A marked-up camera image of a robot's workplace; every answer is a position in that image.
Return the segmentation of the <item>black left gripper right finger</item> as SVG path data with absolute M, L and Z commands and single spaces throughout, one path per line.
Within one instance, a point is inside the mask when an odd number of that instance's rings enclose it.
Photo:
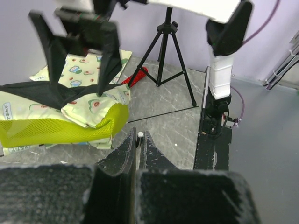
M 137 224 L 258 224 L 246 180 L 238 173 L 178 169 L 149 132 L 141 142 L 135 180 Z

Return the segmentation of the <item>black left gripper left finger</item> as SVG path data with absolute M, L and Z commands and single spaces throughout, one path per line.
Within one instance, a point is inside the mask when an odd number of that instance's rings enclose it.
M 3 224 L 132 224 L 136 129 L 95 165 L 0 168 Z

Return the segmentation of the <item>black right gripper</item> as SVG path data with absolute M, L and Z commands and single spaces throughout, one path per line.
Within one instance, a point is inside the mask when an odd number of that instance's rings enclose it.
M 97 94 L 121 70 L 117 25 L 110 22 L 117 4 L 127 8 L 127 0 L 57 0 L 55 15 L 61 20 L 67 34 L 79 39 L 85 50 L 102 52 L 98 75 Z M 57 85 L 64 69 L 67 51 L 58 36 L 54 35 L 38 11 L 28 14 L 43 47 L 47 61 L 49 81 Z

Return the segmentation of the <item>black tent pole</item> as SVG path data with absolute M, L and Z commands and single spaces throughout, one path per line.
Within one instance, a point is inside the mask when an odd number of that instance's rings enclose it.
M 144 132 L 139 131 L 139 132 L 137 133 L 136 147 L 139 147 L 139 145 L 140 145 L 140 143 L 141 143 L 143 137 L 144 137 Z
M 188 107 L 185 109 L 180 109 L 180 110 L 176 110 L 176 111 L 172 111 L 172 112 L 166 112 L 166 113 L 161 113 L 161 114 L 157 114 L 157 115 L 152 115 L 152 116 L 148 116 L 148 117 L 144 117 L 144 118 L 140 118 L 140 119 L 136 119 L 136 120 L 131 120 L 131 121 L 128 121 L 127 123 L 133 123 L 133 122 L 146 120 L 146 119 L 150 119 L 150 118 L 155 118 L 155 117 L 159 117 L 159 116 L 164 116 L 164 115 L 168 115 L 168 114 L 172 114 L 172 113 L 176 113 L 176 112 L 182 112 L 182 111 L 197 108 L 197 107 L 199 107 L 199 106 L 193 106 L 193 107 Z

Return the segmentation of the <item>green patterned pet tent fabric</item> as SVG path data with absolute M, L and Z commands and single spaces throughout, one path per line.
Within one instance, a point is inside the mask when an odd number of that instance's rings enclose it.
M 5 148 L 89 144 L 109 149 L 128 120 L 130 89 L 109 84 L 56 87 L 47 81 L 0 88 L 0 141 Z

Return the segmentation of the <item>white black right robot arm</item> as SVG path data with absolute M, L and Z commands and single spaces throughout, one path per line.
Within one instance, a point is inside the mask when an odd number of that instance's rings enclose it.
M 50 83 L 56 86 L 68 54 L 85 56 L 90 49 L 104 53 L 98 92 L 120 71 L 119 41 L 116 25 L 109 21 L 120 0 L 60 0 L 55 11 L 67 32 L 66 37 L 52 33 L 41 13 L 30 11 L 29 18 L 43 46 Z M 230 77 L 234 53 L 243 45 L 253 5 L 248 0 L 158 0 L 168 11 L 180 8 L 203 15 L 210 45 L 209 86 L 204 118 L 218 121 L 228 112 L 231 101 Z

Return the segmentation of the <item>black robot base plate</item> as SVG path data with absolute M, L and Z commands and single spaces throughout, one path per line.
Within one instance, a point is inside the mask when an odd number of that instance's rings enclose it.
M 209 87 L 211 77 L 207 67 L 193 169 L 228 170 L 232 129 L 226 124 L 231 96 L 215 99 Z

